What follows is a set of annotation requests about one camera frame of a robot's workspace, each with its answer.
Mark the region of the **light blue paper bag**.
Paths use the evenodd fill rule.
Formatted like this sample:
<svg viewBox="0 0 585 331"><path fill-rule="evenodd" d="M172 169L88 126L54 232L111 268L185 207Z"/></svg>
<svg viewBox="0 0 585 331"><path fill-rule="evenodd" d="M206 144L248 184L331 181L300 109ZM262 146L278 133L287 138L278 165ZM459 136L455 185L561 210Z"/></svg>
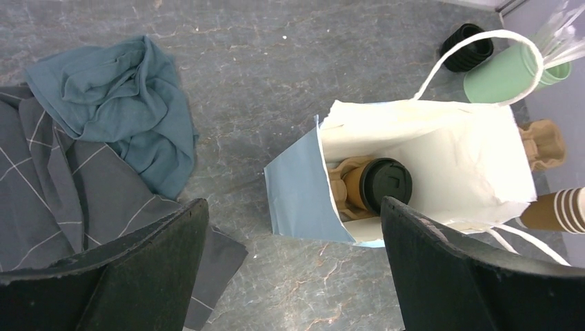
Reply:
<svg viewBox="0 0 585 331"><path fill-rule="evenodd" d="M330 175L354 158L389 157L413 180L408 206L462 234L509 231L537 194L511 105L529 95L544 59L528 38L508 30L481 32L457 44L511 39L535 61L535 76L505 101L381 103L335 101L324 119L264 169L272 232L365 248L384 246L378 216L343 221Z"/></svg>

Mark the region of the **brown pulp cup carrier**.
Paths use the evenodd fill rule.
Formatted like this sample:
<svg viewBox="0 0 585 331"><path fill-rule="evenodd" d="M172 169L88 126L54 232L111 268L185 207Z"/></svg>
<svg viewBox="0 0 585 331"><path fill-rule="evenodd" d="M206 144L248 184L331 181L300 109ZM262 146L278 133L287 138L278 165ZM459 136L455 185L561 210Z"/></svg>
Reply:
<svg viewBox="0 0 585 331"><path fill-rule="evenodd" d="M376 214L364 210L363 208L358 208L348 202L347 187L342 179L346 173L358 168L359 166L366 165L367 162L372 161L373 159L373 157L351 157L343 160L335 168L327 169L331 192L333 194L335 206L338 212L342 214L342 222L368 219L376 216Z"/></svg>

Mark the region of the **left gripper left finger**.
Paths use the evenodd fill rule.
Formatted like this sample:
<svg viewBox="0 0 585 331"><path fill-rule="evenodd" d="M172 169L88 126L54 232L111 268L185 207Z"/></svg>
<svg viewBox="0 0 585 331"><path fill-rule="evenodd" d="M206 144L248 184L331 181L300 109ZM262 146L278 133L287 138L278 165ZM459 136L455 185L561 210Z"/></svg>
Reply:
<svg viewBox="0 0 585 331"><path fill-rule="evenodd" d="M208 203L42 269L1 274L2 330L181 330L201 261Z"/></svg>

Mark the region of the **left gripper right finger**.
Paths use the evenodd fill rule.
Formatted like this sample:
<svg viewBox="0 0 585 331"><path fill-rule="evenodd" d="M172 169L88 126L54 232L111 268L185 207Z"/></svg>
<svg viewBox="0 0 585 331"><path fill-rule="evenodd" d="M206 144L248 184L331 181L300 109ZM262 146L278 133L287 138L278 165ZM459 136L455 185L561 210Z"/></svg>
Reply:
<svg viewBox="0 0 585 331"><path fill-rule="evenodd" d="M583 330L584 270L500 250L386 197L381 228L407 330Z"/></svg>

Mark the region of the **brown paper coffee cup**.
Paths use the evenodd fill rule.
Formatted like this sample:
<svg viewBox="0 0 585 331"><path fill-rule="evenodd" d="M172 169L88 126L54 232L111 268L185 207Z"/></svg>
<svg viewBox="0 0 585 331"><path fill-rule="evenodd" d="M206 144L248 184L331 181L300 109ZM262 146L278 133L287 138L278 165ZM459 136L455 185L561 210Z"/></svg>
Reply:
<svg viewBox="0 0 585 331"><path fill-rule="evenodd" d="M342 179L346 185L347 202L360 210L378 216L379 212L376 212L375 209L371 208L371 205L367 202L363 192L363 184L365 176L367 175L366 169L371 163L372 161L369 161L368 163L347 172Z"/></svg>

